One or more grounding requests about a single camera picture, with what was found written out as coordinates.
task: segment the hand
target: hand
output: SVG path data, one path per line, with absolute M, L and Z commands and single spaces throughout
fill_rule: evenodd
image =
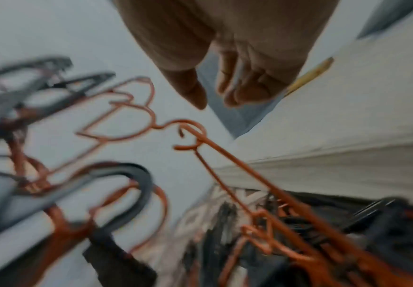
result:
M 195 67 L 219 53 L 225 105 L 261 103 L 292 83 L 338 0 L 116 0 L 129 31 L 173 88 L 207 105 Z M 239 80 L 233 85 L 237 63 Z

